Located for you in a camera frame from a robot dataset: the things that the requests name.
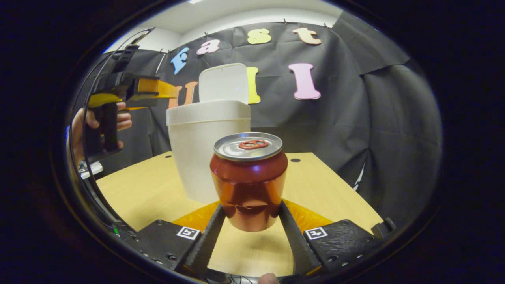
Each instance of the screw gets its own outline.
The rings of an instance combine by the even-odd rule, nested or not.
[[[177,260],[177,257],[173,254],[167,254],[167,258],[172,260],[172,261],[176,261]]]

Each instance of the red aluminum can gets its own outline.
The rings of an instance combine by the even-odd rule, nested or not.
[[[219,139],[211,160],[214,185],[230,223],[243,231],[272,226],[286,178],[282,140],[262,132],[244,132]]]

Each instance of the white ceiling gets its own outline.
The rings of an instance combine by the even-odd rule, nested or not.
[[[321,0],[202,0],[196,4],[180,3],[160,12],[140,26],[155,26],[185,34],[225,16],[265,8],[300,9],[335,16],[342,11]]]

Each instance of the foam letter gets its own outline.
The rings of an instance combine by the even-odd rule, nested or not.
[[[196,85],[198,85],[197,81],[189,82],[188,84],[186,84],[186,86],[185,86],[186,87],[186,99],[184,100],[183,106],[189,105],[193,102],[194,87]],[[182,90],[182,86],[177,86],[176,89],[178,91],[177,98],[168,99],[168,108],[169,109],[179,106],[179,103],[177,102],[177,100],[179,98],[180,91]]]
[[[247,85],[249,87],[249,104],[257,104],[261,102],[261,97],[256,92],[256,67],[247,67]]]
[[[198,55],[206,54],[206,53],[213,53],[219,49],[219,42],[220,40],[218,39],[212,39],[207,42],[202,43],[201,48],[196,52]]]
[[[267,43],[272,37],[269,35],[270,31],[267,29],[256,29],[247,33],[249,37],[247,42],[250,44]]]
[[[188,50],[189,48],[183,48],[174,58],[172,58],[172,60],[170,60],[170,62],[174,65],[175,68],[174,75],[179,73],[182,67],[186,65],[186,62],[184,62],[184,60],[188,58],[188,55],[186,54]]]
[[[317,34],[313,30],[308,30],[307,28],[298,28],[293,30],[294,33],[297,33],[300,39],[308,44],[320,44],[321,40],[318,38],[313,38],[313,34]]]
[[[296,63],[288,66],[293,70],[294,79],[296,81],[296,92],[294,98],[297,100],[314,100],[321,96],[321,93],[314,88],[312,81],[311,69],[314,66],[308,63]]]

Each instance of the blue letter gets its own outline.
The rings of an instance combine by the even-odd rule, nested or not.
[[[172,60],[170,60],[175,68],[174,75],[179,73],[179,71],[181,71],[181,69],[186,65],[184,60],[188,58],[188,55],[186,54],[188,50],[189,48],[183,48],[174,58],[172,58]]]

